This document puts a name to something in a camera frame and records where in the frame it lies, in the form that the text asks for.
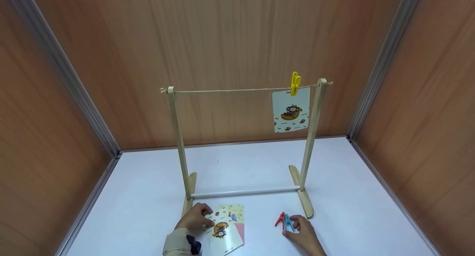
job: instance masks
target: metal frame edge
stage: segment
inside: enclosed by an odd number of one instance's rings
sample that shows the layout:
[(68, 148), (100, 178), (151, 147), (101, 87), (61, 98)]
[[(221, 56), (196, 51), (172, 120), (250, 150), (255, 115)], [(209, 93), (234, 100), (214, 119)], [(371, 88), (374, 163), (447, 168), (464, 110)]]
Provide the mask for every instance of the metal frame edge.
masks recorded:
[(107, 152), (115, 157), (120, 148), (71, 65), (59, 41), (34, 0), (10, 0), (30, 33), (49, 58), (51, 65), (91, 124)]
[(366, 115), (373, 104), (386, 72), (390, 67), (392, 58), (396, 53), (397, 46), (404, 35), (404, 31), (409, 24), (418, 2), (419, 0), (401, 0), (401, 2), (399, 2), (399, 6), (397, 7), (380, 53), (368, 78), (363, 94), (361, 95), (361, 100), (356, 108), (353, 120), (348, 127), (346, 135), (350, 140), (355, 140), (366, 119)]
[(361, 150), (361, 148), (356, 144), (355, 142), (352, 142), (349, 138), (347, 138), (348, 142), (353, 146), (353, 149), (355, 149), (356, 153), (360, 156), (360, 158), (363, 160), (363, 162), (368, 166), (368, 169), (373, 173), (375, 178), (380, 182), (380, 185), (384, 188), (386, 193), (391, 197), (391, 199), (394, 201), (394, 203), (397, 205), (397, 207), (401, 210), (401, 212), (404, 214), (406, 219), (409, 221), (409, 223), (412, 225), (412, 227), (417, 231), (417, 233), (420, 235), (420, 237), (424, 240), (426, 243), (427, 247), (432, 251), (432, 253), (435, 256), (442, 256), (436, 246), (432, 244), (431, 240), (427, 237), (427, 235), (424, 233), (424, 231), (421, 229), (419, 224), (414, 220), (414, 218), (409, 214), (407, 211), (406, 207), (402, 204), (402, 202), (399, 200), (399, 198), (396, 196), (396, 194), (392, 191), (392, 189), (389, 187), (389, 185), (386, 183), (386, 181), (382, 178), (378, 170), (373, 166), (371, 161), (368, 159), (368, 157), (364, 154), (364, 152)]
[(79, 212), (78, 216), (73, 222), (73, 225), (70, 227), (68, 233), (66, 234), (63, 242), (59, 246), (58, 250), (55, 253), (55, 256), (66, 256), (73, 245), (74, 240), (78, 236), (79, 231), (83, 227), (84, 222), (88, 218), (89, 213), (91, 212), (95, 202), (97, 201), (99, 195), (102, 192), (107, 180), (111, 176), (112, 172), (114, 171), (117, 162), (119, 161), (122, 153), (119, 153), (115, 158), (113, 158), (110, 163), (107, 165), (104, 173), (99, 178), (97, 184), (94, 186), (91, 194), (87, 198), (86, 202), (84, 203), (81, 211)]

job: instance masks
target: black object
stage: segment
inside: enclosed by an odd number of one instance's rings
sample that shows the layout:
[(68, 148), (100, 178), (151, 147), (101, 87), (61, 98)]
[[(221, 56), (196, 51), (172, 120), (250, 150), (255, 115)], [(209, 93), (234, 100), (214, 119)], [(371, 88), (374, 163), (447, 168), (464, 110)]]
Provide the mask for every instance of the black object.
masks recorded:
[(189, 234), (186, 235), (186, 240), (188, 240), (188, 243), (190, 243), (191, 254), (199, 255), (200, 250), (202, 249), (202, 244), (199, 241), (196, 241), (194, 236), (190, 236)]

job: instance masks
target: wood grain wall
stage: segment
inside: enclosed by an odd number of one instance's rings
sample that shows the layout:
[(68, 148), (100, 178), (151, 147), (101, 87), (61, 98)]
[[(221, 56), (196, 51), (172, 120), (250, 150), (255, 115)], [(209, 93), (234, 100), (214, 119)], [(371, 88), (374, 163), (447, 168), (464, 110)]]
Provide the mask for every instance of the wood grain wall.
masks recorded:
[(475, 255), (475, 0), (420, 0), (357, 143), (443, 255)]
[[(345, 134), (400, 0), (36, 0), (120, 148), (175, 145), (160, 87), (334, 81), (319, 135)], [(269, 92), (183, 96), (186, 144), (275, 134)]]
[(109, 160), (0, 0), (0, 255), (53, 255)]

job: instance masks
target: wooden clothes drying rack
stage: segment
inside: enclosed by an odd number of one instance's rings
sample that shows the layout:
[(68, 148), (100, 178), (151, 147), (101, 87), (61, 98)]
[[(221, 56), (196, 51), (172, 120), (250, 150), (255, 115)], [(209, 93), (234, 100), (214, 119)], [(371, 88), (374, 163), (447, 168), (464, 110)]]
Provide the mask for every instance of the wooden clothes drying rack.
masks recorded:
[(243, 89), (243, 90), (215, 90), (215, 91), (181, 91), (177, 92), (173, 86), (168, 89), (161, 89), (161, 93), (168, 95), (168, 104), (170, 105), (171, 122), (173, 125), (173, 131), (175, 133), (175, 139), (178, 148), (178, 157), (180, 158), (181, 174), (183, 176), (183, 184), (185, 185), (185, 202), (183, 204), (182, 216), (187, 213), (193, 206), (193, 200), (199, 198), (208, 197), (224, 197), (224, 196), (237, 196), (237, 195), (256, 195), (266, 193), (277, 192), (289, 192), (296, 191), (307, 219), (310, 219), (314, 215), (314, 208), (310, 202), (310, 198), (305, 190), (305, 180), (307, 179), (308, 166), (310, 164), (310, 158), (312, 156), (312, 150), (314, 148), (315, 135), (317, 133), (318, 121), (320, 119), (320, 113), (322, 109), (322, 102), (325, 97), (326, 89), (333, 82), (327, 82), (326, 79), (319, 79), (316, 85), (317, 90), (314, 96), (314, 102), (311, 111), (311, 117), (309, 121), (309, 129), (307, 134), (307, 142), (305, 143), (304, 160), (302, 162), (301, 173), (293, 165), (289, 165), (290, 175), (294, 181), (293, 186), (269, 188), (264, 190), (235, 190), (224, 192), (212, 192), (212, 193), (195, 193), (196, 176), (197, 173), (191, 173), (188, 175), (188, 167), (185, 157), (185, 147), (183, 145), (183, 136), (180, 130), (180, 124), (178, 122), (177, 109), (176, 109), (176, 94), (178, 93), (197, 93), (197, 92), (237, 92), (237, 91), (259, 91), (259, 90), (288, 90), (290, 88), (263, 88), (263, 89)]

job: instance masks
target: picture card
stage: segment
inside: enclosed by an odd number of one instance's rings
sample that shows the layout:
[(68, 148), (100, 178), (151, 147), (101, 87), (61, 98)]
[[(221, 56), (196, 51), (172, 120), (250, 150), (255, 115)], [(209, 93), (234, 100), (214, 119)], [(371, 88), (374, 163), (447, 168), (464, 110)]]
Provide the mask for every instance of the picture card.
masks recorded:
[(218, 209), (224, 209), (227, 212), (227, 215), (233, 221), (234, 225), (237, 228), (237, 231), (241, 235), (241, 239), (244, 243), (244, 206), (239, 204), (230, 204), (230, 205), (219, 205)]
[(205, 230), (212, 256), (227, 255), (244, 244), (238, 229), (225, 209), (218, 209), (206, 217), (215, 222), (214, 227)]
[(310, 87), (272, 93), (273, 125), (275, 132), (298, 131), (308, 127), (310, 114)]

